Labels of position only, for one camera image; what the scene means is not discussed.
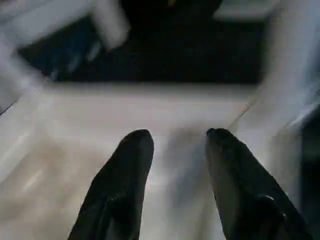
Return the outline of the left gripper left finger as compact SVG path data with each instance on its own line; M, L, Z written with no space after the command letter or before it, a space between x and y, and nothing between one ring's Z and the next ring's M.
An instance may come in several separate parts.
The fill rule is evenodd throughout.
M154 141L148 130L126 135L93 178L68 239L139 239L153 154Z

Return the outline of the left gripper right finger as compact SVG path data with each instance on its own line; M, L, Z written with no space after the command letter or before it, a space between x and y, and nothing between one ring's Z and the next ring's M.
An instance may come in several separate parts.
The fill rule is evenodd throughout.
M310 240L307 226L278 182L224 128L206 132L206 161L227 240Z

